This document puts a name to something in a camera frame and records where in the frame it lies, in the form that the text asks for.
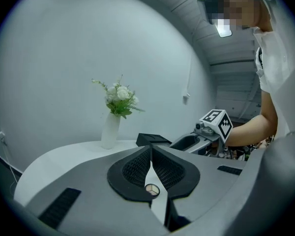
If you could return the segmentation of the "black box lid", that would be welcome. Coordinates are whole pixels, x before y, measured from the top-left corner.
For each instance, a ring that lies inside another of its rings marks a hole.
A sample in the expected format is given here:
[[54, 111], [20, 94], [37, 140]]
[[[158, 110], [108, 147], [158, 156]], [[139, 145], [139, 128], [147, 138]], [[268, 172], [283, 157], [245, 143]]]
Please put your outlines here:
[[136, 145], [138, 147], [141, 146], [150, 146], [152, 144], [155, 145], [163, 145], [169, 147], [172, 142], [167, 140], [166, 138], [156, 135], [156, 134], [145, 134], [145, 133], [139, 133], [137, 140], [136, 140]]

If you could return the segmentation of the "person's white shirt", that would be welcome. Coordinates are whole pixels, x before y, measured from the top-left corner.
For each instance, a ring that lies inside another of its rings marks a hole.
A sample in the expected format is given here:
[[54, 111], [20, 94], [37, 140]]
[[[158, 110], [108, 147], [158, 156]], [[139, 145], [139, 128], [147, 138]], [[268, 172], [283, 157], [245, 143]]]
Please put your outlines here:
[[295, 17], [282, 0], [263, 0], [273, 31], [254, 30], [261, 55], [257, 74], [263, 91], [270, 94], [278, 116], [276, 138], [295, 132]]

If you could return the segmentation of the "white wall conduit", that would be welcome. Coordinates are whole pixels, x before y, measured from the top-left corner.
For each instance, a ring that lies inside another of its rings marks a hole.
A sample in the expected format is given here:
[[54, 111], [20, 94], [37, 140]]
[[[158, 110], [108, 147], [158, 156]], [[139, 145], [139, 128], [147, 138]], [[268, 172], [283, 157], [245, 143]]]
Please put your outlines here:
[[191, 76], [191, 70], [192, 70], [192, 54], [190, 55], [189, 60], [189, 68], [188, 68], [188, 76], [187, 76], [187, 82], [186, 82], [186, 88], [185, 88], [185, 97], [189, 98], [189, 85], [190, 85], [190, 76]]

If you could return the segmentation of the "white vase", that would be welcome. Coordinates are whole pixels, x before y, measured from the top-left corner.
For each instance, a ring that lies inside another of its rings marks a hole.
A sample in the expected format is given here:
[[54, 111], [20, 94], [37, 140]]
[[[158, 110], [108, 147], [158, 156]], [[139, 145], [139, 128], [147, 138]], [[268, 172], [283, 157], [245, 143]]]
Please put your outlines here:
[[120, 116], [116, 116], [109, 113], [101, 135], [101, 146], [104, 149], [112, 149], [115, 146], [115, 142], [118, 136], [118, 130], [120, 125]]

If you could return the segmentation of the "person's right forearm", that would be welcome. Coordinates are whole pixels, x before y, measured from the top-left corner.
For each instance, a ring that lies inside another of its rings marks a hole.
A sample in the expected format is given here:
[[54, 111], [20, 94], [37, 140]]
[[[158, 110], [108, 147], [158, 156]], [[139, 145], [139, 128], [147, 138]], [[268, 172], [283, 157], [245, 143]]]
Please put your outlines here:
[[226, 140], [225, 146], [241, 147], [257, 144], [276, 134], [278, 117], [273, 114], [260, 114], [244, 125], [235, 127]]

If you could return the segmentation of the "long ceiling light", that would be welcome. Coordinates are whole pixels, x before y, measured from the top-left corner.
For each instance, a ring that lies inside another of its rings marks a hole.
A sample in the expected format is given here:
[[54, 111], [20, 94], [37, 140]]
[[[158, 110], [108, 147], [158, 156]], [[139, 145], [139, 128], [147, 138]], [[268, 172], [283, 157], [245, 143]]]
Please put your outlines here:
[[228, 19], [217, 19], [214, 25], [217, 29], [219, 37], [221, 38], [229, 37], [233, 34], [230, 27], [230, 21]]

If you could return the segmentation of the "white flower bouquet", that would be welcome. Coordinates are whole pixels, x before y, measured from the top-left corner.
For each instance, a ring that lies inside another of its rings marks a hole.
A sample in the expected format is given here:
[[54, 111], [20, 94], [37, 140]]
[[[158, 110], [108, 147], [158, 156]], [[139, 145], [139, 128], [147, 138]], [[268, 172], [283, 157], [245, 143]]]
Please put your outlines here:
[[132, 111], [144, 113], [145, 110], [138, 108], [139, 99], [134, 90], [129, 89], [129, 85], [121, 84], [123, 75], [121, 75], [111, 87], [106, 83], [91, 79], [93, 84], [99, 84], [105, 91], [105, 105], [110, 110], [110, 113], [116, 117], [127, 119]]

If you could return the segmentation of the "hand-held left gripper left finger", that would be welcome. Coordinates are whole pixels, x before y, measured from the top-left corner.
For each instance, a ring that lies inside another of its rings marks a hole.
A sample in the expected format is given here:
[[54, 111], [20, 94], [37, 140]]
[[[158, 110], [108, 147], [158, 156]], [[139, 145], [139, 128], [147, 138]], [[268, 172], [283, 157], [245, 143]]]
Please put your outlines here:
[[115, 162], [107, 172], [107, 181], [121, 197], [133, 202], [152, 201], [145, 189], [146, 176], [150, 170], [151, 148], [145, 146]]

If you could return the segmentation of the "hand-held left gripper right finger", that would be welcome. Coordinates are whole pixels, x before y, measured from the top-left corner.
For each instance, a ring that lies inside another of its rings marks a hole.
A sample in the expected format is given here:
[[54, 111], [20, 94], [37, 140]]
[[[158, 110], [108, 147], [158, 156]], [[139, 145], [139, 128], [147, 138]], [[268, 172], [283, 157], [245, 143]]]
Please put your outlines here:
[[152, 166], [167, 191], [164, 226], [174, 232], [191, 223], [180, 216], [174, 200], [188, 197], [200, 181], [200, 171], [192, 163], [158, 146], [151, 149]]

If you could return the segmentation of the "yellow small item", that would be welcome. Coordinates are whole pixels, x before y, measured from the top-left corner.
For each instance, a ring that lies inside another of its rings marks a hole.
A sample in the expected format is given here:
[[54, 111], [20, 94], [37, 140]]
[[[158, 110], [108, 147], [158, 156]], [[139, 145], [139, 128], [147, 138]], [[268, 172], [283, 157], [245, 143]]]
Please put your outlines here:
[[155, 184], [152, 184], [152, 183], [147, 184], [145, 186], [145, 190], [148, 193], [150, 193], [153, 196], [154, 199], [157, 198], [159, 196], [159, 194], [160, 194], [159, 187], [157, 185], [155, 185]]

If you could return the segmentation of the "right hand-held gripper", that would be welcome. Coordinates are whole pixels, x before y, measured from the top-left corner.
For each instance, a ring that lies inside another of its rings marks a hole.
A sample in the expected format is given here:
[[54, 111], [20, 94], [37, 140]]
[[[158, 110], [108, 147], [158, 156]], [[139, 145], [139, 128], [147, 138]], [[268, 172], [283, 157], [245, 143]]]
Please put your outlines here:
[[223, 152], [233, 124], [225, 110], [213, 109], [200, 118], [192, 132], [176, 139], [170, 148], [217, 157]]

